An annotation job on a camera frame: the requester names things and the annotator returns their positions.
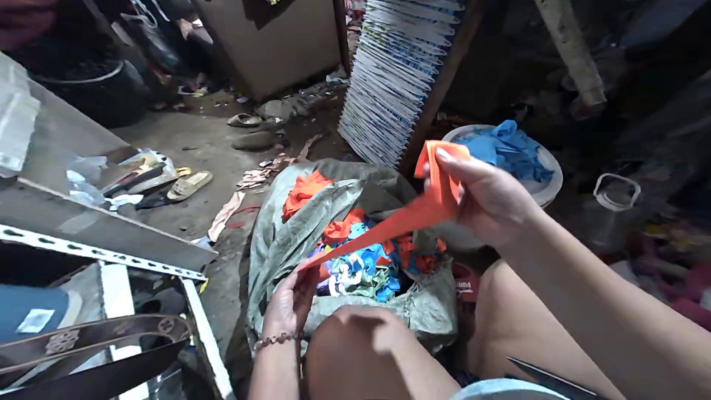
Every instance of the scissors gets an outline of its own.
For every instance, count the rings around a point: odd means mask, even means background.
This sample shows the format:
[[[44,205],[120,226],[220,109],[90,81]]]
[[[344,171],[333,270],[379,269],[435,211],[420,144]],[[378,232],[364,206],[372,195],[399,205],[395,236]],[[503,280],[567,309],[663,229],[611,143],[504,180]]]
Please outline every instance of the scissors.
[[[544,386],[550,390],[556,391],[563,396],[566,396],[571,400],[608,400],[607,398],[598,395],[594,391],[575,384],[567,379],[563,379],[558,375],[541,369],[535,365],[515,359],[513,357],[506,357],[509,361],[514,363],[521,371],[524,371],[530,377],[534,378],[541,386]]]

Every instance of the white bucket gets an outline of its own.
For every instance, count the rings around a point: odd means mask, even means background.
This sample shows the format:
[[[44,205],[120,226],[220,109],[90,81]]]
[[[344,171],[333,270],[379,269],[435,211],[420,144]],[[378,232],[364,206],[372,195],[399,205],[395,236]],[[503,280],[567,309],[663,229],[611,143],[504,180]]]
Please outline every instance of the white bucket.
[[[474,136],[476,136],[476,131],[487,128],[495,127],[492,125],[466,125],[458,127],[444,136],[442,140],[445,142],[453,142],[457,137],[463,135],[474,134]],[[560,169],[560,164],[558,164],[553,154],[543,146],[538,148],[538,161],[540,161],[546,169],[553,171],[553,177],[550,182],[541,184],[533,179],[527,179],[526,181],[522,181],[521,184],[528,190],[528,193],[531,194],[536,203],[545,208],[548,204],[553,202],[560,188],[563,187],[563,171]],[[483,246],[483,243],[476,236],[454,221],[442,223],[438,225],[437,228],[442,240],[444,240],[448,247],[455,250],[467,251]]]

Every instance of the person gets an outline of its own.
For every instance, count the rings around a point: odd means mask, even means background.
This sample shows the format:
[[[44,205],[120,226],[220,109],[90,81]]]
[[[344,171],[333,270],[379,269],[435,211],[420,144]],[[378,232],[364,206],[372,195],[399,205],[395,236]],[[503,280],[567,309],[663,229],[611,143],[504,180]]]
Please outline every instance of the person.
[[[607,399],[711,398],[711,334],[628,283],[553,221],[503,170],[438,150],[460,179],[459,222],[503,257],[483,275],[464,389],[380,307],[344,306],[315,330],[304,391],[320,399],[558,399],[515,357]],[[300,332],[315,272],[274,292],[263,338]],[[298,340],[257,350],[249,398],[298,399]],[[494,379],[513,376],[520,379]]]

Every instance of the forearm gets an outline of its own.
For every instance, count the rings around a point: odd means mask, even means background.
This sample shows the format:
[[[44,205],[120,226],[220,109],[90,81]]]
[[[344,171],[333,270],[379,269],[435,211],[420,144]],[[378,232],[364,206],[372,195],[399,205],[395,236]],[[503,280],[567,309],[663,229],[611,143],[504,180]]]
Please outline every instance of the forearm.
[[[258,351],[249,400],[299,399],[298,345],[298,340],[287,340]]]
[[[543,211],[497,250],[625,396],[711,395],[711,335],[619,277]]]

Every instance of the gray plastic sack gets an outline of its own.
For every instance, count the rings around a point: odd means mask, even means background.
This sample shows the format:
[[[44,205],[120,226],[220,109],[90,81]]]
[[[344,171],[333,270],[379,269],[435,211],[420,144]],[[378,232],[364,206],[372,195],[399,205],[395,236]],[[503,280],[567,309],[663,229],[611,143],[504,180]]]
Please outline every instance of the gray plastic sack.
[[[286,223],[282,210],[296,177],[318,170],[333,181],[312,197]],[[277,283],[290,274],[316,247],[326,225],[342,221],[353,206],[377,218],[383,211],[402,207],[416,197],[414,189],[394,169],[357,162],[323,159],[286,168],[272,184],[255,223],[250,252],[247,338],[253,345],[261,335],[267,303]],[[434,248],[428,230],[415,235],[418,248]],[[304,337],[342,305],[385,307],[395,313],[431,351],[449,344],[456,336],[456,292],[451,259],[440,262],[434,273],[413,277],[415,284],[392,300],[381,303],[361,296],[315,297]]]

